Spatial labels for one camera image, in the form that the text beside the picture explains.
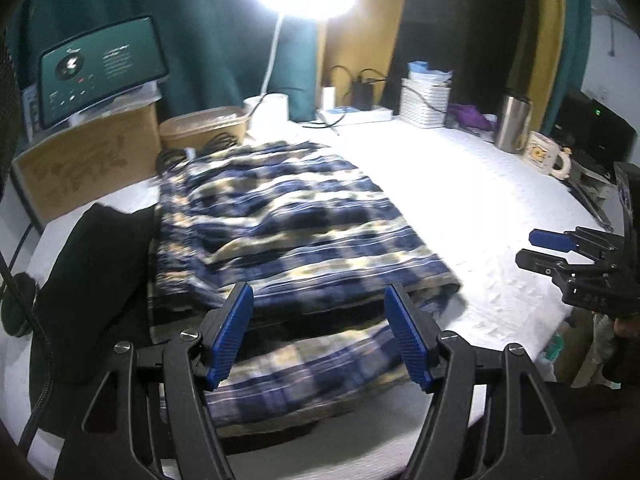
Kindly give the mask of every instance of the white bedsheet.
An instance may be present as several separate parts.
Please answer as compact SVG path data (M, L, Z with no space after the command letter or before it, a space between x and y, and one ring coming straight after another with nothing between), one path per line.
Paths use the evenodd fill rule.
M458 275L463 288L441 325L488 348L520 342L535 357L568 308L550 279L517 268L515 254L529 247L533 228L597 228L591 216L554 178L457 130L419 130L394 120L344 126L339 133L295 127L287 136L300 140L311 135L335 146L384 189ZM156 200L157 189L147 181L100 202L132 212ZM41 283L87 208L47 226L28 269ZM586 261L576 254L568 260ZM30 336L11 338L4 357L0 416L15 439L30 414L29 352ZM483 392L476 388L473 419L482 413ZM229 462L239 480L388 478L406 465L427 406L428 398L415 384L404 384L363 402L353 413L320 422L307 436L231 456ZM61 446L61 439L39 431L30 460L51 477Z

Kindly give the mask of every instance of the metal screw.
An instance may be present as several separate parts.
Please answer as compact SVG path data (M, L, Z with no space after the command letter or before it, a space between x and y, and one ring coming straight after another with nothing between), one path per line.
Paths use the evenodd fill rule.
M126 354L131 350L131 343L129 341L120 341L113 346L113 351L116 354Z
M193 341L199 336L198 331L194 328L185 328L180 332L180 339L183 341Z
M458 337L458 334L451 330L445 330L442 334L440 334L440 339L449 339L451 337Z
M507 349L517 357L522 357L524 355L524 348L520 343L510 343L507 346Z

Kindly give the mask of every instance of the white wall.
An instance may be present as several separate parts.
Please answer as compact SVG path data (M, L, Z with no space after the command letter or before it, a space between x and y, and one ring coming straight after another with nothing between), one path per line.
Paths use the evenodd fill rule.
M593 16L582 91L609 107L640 133L640 38L617 20L613 25L615 56L611 57L611 19ZM640 166L639 141L629 162Z

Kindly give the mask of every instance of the white woven basket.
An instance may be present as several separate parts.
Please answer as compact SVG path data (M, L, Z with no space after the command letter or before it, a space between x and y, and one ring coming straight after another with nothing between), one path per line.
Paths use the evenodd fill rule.
M402 79L402 91L400 94L400 118L418 128L439 128L444 126L446 113L428 107L414 92L405 88L413 88L431 104L433 108L446 112L449 106L448 86L434 86L422 81Z

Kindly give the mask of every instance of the plaid blanket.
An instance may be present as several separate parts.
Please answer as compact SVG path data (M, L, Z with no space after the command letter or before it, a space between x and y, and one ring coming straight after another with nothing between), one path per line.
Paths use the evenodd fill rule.
M382 190L319 144L184 162L164 176L159 208L154 342L197 325L236 282L254 289L238 361L206 395L225 434L318 420L404 380L384 287L400 282L437 312L459 286Z

